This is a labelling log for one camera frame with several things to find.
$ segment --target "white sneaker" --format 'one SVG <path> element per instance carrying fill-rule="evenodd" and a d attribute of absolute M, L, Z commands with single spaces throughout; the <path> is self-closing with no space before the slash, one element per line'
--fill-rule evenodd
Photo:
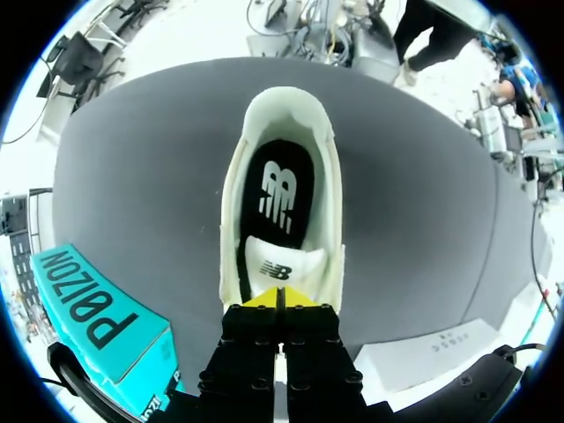
<path fill-rule="evenodd" d="M 404 64 L 402 65 L 402 73 L 404 75 L 404 79 L 407 85 L 415 86 L 417 84 L 417 76 L 419 73 L 416 72 L 415 70 L 412 70 L 412 68 L 409 67 L 408 60 L 405 60 Z"/>
<path fill-rule="evenodd" d="M 321 102 L 298 88 L 259 93 L 245 114 L 221 199 L 225 310 L 274 286 L 341 308 L 341 169 Z"/>

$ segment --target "teal box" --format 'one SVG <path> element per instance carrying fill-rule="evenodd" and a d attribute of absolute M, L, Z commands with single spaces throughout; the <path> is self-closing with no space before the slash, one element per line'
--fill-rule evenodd
<path fill-rule="evenodd" d="M 45 309 L 92 382 L 147 420 L 183 391 L 170 323 L 97 272 L 70 244 L 31 259 Z"/>

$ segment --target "shoe insole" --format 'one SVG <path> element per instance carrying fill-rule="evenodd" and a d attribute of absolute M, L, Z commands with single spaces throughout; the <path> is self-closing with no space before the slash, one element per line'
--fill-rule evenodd
<path fill-rule="evenodd" d="M 237 266 L 243 302 L 251 298 L 245 242 L 255 236 L 299 249 L 308 230 L 315 171 L 301 145 L 277 139 L 260 146 L 249 163 L 241 202 L 241 243 Z"/>

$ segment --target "new balance logo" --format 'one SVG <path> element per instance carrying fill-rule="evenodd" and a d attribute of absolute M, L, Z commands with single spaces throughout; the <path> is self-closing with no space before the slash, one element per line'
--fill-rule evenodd
<path fill-rule="evenodd" d="M 281 229 L 285 229 L 287 234 L 292 226 L 288 212 L 293 209 L 296 186 L 296 177 L 291 170 L 281 170 L 274 161 L 264 165 L 262 188 L 266 196 L 261 198 L 258 210 Z"/>
<path fill-rule="evenodd" d="M 266 261 L 261 267 L 260 272 L 263 275 L 268 275 L 271 278 L 288 280 L 290 278 L 290 273 L 292 273 L 292 268 L 288 266 L 282 266 L 281 264 L 274 264 L 272 262 Z"/>

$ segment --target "gray curved platform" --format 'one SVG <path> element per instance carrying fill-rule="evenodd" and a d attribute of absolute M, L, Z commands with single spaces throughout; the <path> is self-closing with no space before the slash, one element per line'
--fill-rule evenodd
<path fill-rule="evenodd" d="M 351 354 L 476 317 L 499 328 L 532 280 L 531 205 L 474 138 L 351 70 L 263 58 L 188 64 L 83 106 L 63 133 L 54 188 L 57 242 L 171 320 L 188 389 L 197 392 L 220 335 L 223 180 L 247 105 L 273 85 L 310 91 L 333 121 Z M 550 251 L 540 226 L 537 241 L 542 270 Z"/>

